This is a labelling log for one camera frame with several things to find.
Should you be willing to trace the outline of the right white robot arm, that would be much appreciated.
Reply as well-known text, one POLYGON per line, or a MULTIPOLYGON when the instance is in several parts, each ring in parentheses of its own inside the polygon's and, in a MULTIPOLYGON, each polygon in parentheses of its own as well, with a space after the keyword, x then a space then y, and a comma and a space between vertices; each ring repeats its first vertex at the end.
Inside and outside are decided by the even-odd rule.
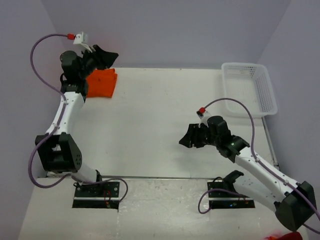
POLYGON ((200 123, 189 124, 179 144, 187 148, 214 146, 224 158, 246 170, 248 176, 232 171, 221 183, 213 184, 211 191, 257 201, 292 232, 312 215, 320 214, 314 188, 307 181, 298 182, 266 162, 247 141, 231 133, 221 116, 203 117, 200 123))

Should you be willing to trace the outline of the orange t shirt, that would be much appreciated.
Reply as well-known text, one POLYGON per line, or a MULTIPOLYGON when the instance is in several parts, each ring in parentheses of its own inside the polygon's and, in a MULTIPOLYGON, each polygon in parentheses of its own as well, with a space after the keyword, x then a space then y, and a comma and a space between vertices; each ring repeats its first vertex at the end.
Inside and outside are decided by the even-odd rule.
POLYGON ((114 68, 94 70, 87 78, 88 98, 112 98, 118 74, 114 68))

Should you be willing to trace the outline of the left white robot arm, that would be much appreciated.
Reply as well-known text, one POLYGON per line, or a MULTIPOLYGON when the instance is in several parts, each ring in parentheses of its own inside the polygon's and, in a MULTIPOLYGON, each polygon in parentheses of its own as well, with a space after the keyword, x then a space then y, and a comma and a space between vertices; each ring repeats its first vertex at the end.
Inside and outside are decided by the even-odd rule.
POLYGON ((35 147, 43 169, 55 174, 70 174, 87 184, 86 190, 97 197, 103 193, 100 172, 83 163, 80 148, 72 137, 77 115, 86 102, 89 85, 86 78, 95 70, 109 69, 118 53, 108 52, 98 45, 86 49, 82 55, 72 50, 59 57, 63 70, 60 76, 60 103, 57 113, 45 134, 37 135, 35 147))

